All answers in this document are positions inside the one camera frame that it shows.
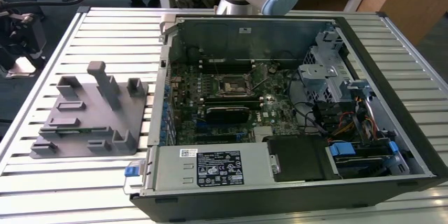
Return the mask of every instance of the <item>metal extrusion table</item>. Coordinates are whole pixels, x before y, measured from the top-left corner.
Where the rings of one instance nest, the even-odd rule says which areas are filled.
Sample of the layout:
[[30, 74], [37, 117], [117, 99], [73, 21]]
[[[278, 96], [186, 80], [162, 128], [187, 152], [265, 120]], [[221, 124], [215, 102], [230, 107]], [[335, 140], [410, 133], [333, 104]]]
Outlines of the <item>metal extrusion table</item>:
[[[123, 167], [145, 157], [154, 85], [149, 84], [138, 151], [133, 156], [30, 159], [30, 145], [49, 114], [62, 75], [93, 82], [89, 61], [106, 63], [117, 81], [155, 81], [158, 20], [163, 13], [210, 10], [91, 8], [77, 13], [0, 143], [0, 223], [153, 223], [122, 192]], [[387, 18], [374, 13], [291, 12], [343, 16], [421, 130], [448, 164], [448, 86]], [[359, 73], [354, 59], [354, 69]], [[448, 189], [442, 184], [406, 193], [374, 207], [334, 209], [194, 223], [446, 223]]]

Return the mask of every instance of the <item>black side panel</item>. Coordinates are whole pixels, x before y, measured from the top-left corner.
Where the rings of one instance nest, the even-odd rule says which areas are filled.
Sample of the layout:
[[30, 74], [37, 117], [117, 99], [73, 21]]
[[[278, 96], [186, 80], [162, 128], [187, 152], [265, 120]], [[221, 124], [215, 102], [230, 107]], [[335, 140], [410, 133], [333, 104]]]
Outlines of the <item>black side panel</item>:
[[373, 206], [386, 199], [415, 190], [435, 179], [411, 181], [417, 181], [413, 186], [398, 186], [395, 182], [379, 182], [277, 190], [169, 195], [166, 197], [175, 197], [177, 202], [162, 201], [162, 196], [131, 197], [130, 202], [155, 222], [206, 220]]
[[390, 84], [387, 83], [378, 67], [375, 66], [375, 63], [369, 53], [366, 52], [365, 47], [358, 40], [345, 18], [337, 17], [334, 19], [339, 25], [347, 43], [350, 44], [351, 49], [358, 57], [359, 63], [365, 68], [366, 74], [370, 76], [373, 84], [379, 90], [383, 101], [391, 109], [391, 113], [403, 129], [405, 134], [407, 135], [407, 138], [410, 139], [413, 146], [419, 153], [429, 170], [434, 175], [442, 178], [439, 183], [445, 182], [448, 180], [448, 168], [443, 161], [441, 160], [425, 134], [415, 124], [410, 113], [407, 112]]

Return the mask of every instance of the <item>floor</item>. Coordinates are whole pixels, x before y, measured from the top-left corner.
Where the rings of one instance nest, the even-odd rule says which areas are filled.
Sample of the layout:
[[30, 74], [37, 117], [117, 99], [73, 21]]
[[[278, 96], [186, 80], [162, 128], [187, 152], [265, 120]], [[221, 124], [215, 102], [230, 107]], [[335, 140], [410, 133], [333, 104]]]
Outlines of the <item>floor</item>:
[[[82, 5], [94, 7], [127, 7], [129, 0], [85, 0]], [[42, 22], [46, 45], [43, 56], [49, 57], [58, 43], [65, 29], [74, 16], [77, 6], [41, 7], [45, 13]], [[418, 51], [429, 61], [439, 76], [448, 81], [448, 16], [443, 16], [434, 25], [431, 31], [417, 46]], [[33, 86], [37, 77], [26, 79], [5, 80], [0, 78], [0, 119], [13, 119], [19, 106], [26, 98], [26, 94]], [[0, 123], [0, 139], [7, 130], [7, 124]]]

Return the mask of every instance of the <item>metal bracket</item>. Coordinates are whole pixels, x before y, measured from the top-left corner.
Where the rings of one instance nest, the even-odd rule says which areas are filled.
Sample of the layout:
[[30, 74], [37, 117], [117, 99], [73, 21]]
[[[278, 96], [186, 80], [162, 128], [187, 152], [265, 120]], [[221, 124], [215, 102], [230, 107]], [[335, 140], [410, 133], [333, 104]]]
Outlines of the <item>metal bracket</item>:
[[175, 14], [163, 14], [159, 17], [159, 33], [165, 35], [166, 30], [175, 24]]

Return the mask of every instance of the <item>blue tab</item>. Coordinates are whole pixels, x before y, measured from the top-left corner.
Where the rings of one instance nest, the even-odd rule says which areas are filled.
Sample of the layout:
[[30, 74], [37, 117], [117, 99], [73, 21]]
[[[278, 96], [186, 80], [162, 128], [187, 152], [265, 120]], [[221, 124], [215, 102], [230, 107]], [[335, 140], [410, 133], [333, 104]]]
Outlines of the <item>blue tab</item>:
[[333, 143], [329, 147], [329, 152], [333, 156], [355, 154], [351, 144], [346, 142]]
[[337, 151], [335, 145], [331, 145], [329, 147], [329, 152], [330, 152], [331, 156], [337, 156], [338, 155], [338, 151]]
[[390, 141], [389, 142], [389, 147], [390, 147], [393, 153], [398, 153], [399, 150], [398, 150], [398, 146], [397, 146], [395, 142]]
[[129, 166], [123, 169], [123, 176], [125, 177], [137, 177], [139, 168], [137, 166]]

